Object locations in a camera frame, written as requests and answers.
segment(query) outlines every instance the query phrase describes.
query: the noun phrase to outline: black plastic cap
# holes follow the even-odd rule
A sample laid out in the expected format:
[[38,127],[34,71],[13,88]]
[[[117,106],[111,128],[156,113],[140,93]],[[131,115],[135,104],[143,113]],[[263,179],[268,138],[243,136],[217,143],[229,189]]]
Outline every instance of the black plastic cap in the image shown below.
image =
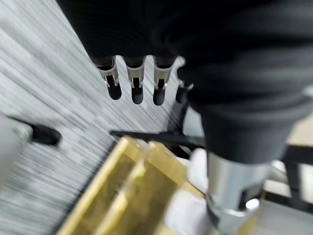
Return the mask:
[[108,87],[109,95],[112,99],[118,100],[122,96],[121,86],[118,84],[117,86]]
[[188,93],[188,89],[187,87],[178,87],[177,88],[177,92],[176,92],[176,101],[179,104],[183,104],[187,101],[187,93]]
[[61,133],[51,127],[37,124],[31,127],[33,128],[32,142],[57,145],[62,139]]
[[155,105],[161,105],[164,102],[165,98],[165,89],[155,89],[155,92],[153,93],[153,103]]
[[132,88],[132,100],[135,104],[140,104],[143,100],[143,89]]

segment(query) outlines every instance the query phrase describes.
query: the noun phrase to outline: brass object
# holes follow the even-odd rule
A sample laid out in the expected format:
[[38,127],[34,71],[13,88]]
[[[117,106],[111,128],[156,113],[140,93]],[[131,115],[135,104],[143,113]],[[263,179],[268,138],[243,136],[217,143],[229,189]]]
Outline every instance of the brass object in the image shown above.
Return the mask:
[[[175,235],[163,223],[174,192],[182,188],[204,197],[186,181],[186,171],[162,144],[142,147],[122,138],[58,235]],[[238,235],[251,234],[256,218]]]

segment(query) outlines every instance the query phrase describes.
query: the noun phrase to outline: black cloth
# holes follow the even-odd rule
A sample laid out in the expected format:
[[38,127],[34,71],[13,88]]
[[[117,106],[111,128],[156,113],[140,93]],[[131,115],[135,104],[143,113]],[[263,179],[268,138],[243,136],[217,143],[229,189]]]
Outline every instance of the black cloth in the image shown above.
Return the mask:
[[243,163],[278,159],[312,110],[313,1],[58,0],[91,60],[183,56],[180,79],[210,151]]

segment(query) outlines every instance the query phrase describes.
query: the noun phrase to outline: black sleeve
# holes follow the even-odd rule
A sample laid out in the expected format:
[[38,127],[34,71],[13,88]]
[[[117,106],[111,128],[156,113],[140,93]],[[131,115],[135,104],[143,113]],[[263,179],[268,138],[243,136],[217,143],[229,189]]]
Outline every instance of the black sleeve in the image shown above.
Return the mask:
[[[125,2],[141,30],[134,36],[128,24],[124,34],[147,42],[143,44],[147,48],[138,46],[137,51],[149,54],[157,47],[186,59],[178,76],[194,83],[188,97],[201,114],[207,147],[243,163],[278,159],[293,125],[313,106],[306,92],[313,83],[313,2]],[[75,19],[71,23],[85,48],[92,37],[99,40],[96,27],[88,30],[89,35],[84,33],[92,24],[86,24],[86,16],[82,23],[73,7],[63,11],[71,12],[69,18]],[[92,9],[85,8],[86,12],[95,21]]]

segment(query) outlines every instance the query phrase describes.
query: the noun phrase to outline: floor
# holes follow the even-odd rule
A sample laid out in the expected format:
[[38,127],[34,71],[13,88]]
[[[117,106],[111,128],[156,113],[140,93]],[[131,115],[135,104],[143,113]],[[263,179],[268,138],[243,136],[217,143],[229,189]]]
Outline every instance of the floor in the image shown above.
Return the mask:
[[63,135],[59,147],[29,144],[20,155],[0,193],[0,235],[52,234],[109,153],[115,141],[109,130],[159,132],[169,121],[179,123],[179,112],[172,112],[176,70],[164,104],[157,107],[148,58],[145,98],[135,105],[118,57],[122,98],[112,101],[74,31],[50,0],[0,0],[0,38],[0,115],[49,125]]

